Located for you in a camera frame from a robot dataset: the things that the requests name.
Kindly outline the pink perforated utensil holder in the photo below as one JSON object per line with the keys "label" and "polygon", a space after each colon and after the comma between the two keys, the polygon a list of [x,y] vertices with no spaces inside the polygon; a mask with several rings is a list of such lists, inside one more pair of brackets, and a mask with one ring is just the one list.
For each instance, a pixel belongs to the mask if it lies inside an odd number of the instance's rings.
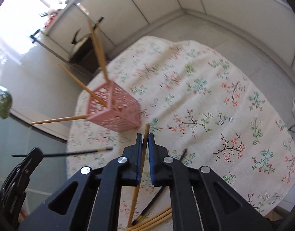
{"label": "pink perforated utensil holder", "polygon": [[88,121],[115,132],[141,126],[139,102],[114,81],[100,85],[93,92],[106,102],[106,106],[90,97],[86,109]]}

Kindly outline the floral tablecloth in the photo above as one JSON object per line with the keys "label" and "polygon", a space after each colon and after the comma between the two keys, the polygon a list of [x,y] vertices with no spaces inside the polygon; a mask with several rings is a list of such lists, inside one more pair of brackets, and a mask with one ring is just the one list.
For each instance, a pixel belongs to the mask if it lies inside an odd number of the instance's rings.
{"label": "floral tablecloth", "polygon": [[261,215],[295,184],[285,123],[266,93],[215,50],[143,37],[107,70],[139,102],[157,144],[186,166],[209,166]]}

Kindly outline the plastic bag with greens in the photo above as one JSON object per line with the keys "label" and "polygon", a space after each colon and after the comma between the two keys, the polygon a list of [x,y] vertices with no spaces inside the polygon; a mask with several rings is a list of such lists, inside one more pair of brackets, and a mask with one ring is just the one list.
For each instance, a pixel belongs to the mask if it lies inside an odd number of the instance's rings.
{"label": "plastic bag with greens", "polygon": [[0,85],[0,118],[7,119],[12,107],[12,96],[8,89]]}

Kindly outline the dark brown wicker bin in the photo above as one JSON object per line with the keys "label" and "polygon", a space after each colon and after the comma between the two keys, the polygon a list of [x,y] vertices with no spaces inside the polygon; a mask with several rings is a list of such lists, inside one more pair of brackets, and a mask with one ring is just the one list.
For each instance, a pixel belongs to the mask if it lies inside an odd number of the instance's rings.
{"label": "dark brown wicker bin", "polygon": [[90,73],[95,73],[99,68],[98,60],[94,52],[92,40],[89,36],[77,41],[73,38],[69,62],[77,64]]}

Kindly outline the black wok with lid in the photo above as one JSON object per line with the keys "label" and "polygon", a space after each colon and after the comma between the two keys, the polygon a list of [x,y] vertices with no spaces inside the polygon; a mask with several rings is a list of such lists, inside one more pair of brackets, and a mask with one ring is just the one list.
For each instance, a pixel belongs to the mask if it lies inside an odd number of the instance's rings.
{"label": "black wok with lid", "polygon": [[[98,35],[96,33],[96,29],[99,28],[99,24],[104,20],[104,17],[101,17],[97,23],[94,24],[93,32],[96,38],[96,44],[99,45],[100,41],[98,39]],[[74,34],[72,39],[72,49],[71,55],[79,54],[79,53],[88,53],[93,48],[93,41],[91,39],[90,33],[86,33],[81,37],[77,38],[81,29],[78,29],[77,32]]]}

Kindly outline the red basket on counter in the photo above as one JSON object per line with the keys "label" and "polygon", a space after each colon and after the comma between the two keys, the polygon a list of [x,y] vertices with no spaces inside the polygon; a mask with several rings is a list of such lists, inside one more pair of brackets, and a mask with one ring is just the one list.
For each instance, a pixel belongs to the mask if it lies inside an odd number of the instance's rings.
{"label": "red basket on counter", "polygon": [[50,15],[48,21],[45,23],[44,28],[48,28],[52,24],[52,22],[55,20],[56,17],[57,17],[56,14]]}

